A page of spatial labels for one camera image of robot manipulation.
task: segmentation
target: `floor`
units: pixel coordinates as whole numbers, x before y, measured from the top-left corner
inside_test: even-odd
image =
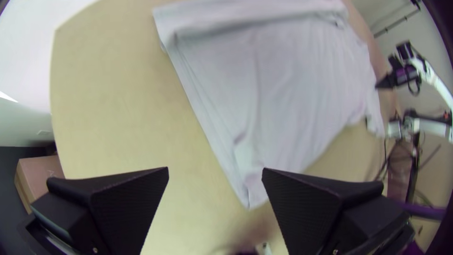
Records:
[[[0,147],[0,255],[32,254],[16,230],[27,213],[14,186],[14,174],[19,159],[38,156],[46,156],[45,148]]]

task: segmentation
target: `cable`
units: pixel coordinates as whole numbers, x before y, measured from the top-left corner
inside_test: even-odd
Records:
[[[433,150],[433,152],[426,158],[425,162],[423,162],[423,164],[421,164],[421,165],[419,166],[419,171],[422,170],[422,168],[423,168],[424,166],[426,166],[426,164],[428,164],[428,162],[434,157],[434,155],[435,155],[437,152],[439,152],[440,147],[441,147],[441,145],[439,144],[439,145]]]
[[[379,176],[381,175],[382,171],[386,167],[387,162],[388,162],[388,157],[387,157],[387,139],[384,138],[384,162],[382,162],[381,168],[377,172],[376,177],[374,177],[375,181],[379,180]]]
[[[431,201],[419,190],[415,190],[415,195],[419,197],[427,206],[434,208],[433,203],[431,203]]]

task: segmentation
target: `black cable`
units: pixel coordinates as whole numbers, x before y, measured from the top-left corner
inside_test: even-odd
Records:
[[[384,138],[384,162],[382,162],[381,168],[377,172],[376,177],[374,177],[374,180],[379,180],[379,176],[381,175],[382,171],[386,167],[388,162],[388,157],[387,157],[387,139]]]
[[[433,150],[433,152],[426,158],[425,162],[423,162],[423,164],[420,165],[419,171],[422,170],[422,168],[423,168],[424,166],[426,166],[426,164],[428,164],[428,162],[434,157],[434,155],[435,155],[437,152],[439,152],[440,147],[441,147],[441,145],[439,144],[439,145]]]

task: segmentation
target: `purple component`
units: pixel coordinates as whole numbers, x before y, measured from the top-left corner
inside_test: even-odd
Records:
[[[425,255],[425,253],[420,249],[415,241],[412,241],[407,245],[407,248],[401,255]]]
[[[429,208],[416,204],[406,204],[399,201],[396,202],[412,216],[436,221],[441,221],[445,216],[445,209]]]

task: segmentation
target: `tan table surface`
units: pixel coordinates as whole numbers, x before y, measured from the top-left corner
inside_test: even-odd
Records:
[[[101,0],[56,32],[50,97],[64,173],[71,179],[169,167],[142,254],[230,254],[269,240],[274,254],[285,255],[270,204],[251,212],[241,206],[159,46],[151,10],[166,2]],[[385,59],[349,8],[382,76]],[[381,95],[384,118],[394,112],[392,100]],[[382,139],[360,123],[345,128],[306,173],[363,181],[383,157]]]

